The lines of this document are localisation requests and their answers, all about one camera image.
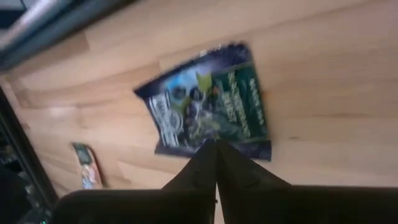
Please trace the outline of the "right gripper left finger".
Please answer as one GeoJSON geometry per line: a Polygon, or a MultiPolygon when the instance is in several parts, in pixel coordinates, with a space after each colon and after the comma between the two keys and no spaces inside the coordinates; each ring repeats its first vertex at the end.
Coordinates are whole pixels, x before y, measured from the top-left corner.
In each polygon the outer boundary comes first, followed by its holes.
{"type": "Polygon", "coordinates": [[[51,224],[213,224],[215,146],[207,140],[161,189],[72,192],[58,202],[51,224]]]}

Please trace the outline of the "tan tea packet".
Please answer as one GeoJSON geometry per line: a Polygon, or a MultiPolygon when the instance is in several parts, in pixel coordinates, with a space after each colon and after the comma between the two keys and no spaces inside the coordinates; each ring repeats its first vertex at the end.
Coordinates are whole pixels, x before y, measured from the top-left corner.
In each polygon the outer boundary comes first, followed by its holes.
{"type": "Polygon", "coordinates": [[[80,142],[73,142],[72,147],[78,161],[78,170],[81,174],[82,188],[102,189],[103,182],[101,180],[101,172],[91,147],[80,142]]]}

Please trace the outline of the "dark blueberry tea packet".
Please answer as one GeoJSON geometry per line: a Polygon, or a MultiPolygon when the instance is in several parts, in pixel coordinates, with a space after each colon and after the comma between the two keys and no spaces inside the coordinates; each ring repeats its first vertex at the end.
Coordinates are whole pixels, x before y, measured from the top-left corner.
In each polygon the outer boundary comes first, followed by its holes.
{"type": "Polygon", "coordinates": [[[207,140],[225,140],[270,161],[271,139],[252,53],[232,42],[191,58],[134,89],[159,134],[155,153],[192,157],[207,140]]]}

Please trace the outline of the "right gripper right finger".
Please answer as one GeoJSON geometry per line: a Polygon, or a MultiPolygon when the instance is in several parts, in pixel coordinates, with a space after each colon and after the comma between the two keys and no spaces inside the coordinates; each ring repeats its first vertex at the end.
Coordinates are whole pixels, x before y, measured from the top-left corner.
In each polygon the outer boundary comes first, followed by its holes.
{"type": "Polygon", "coordinates": [[[398,187],[292,185],[227,142],[216,147],[226,224],[398,224],[398,187]]]}

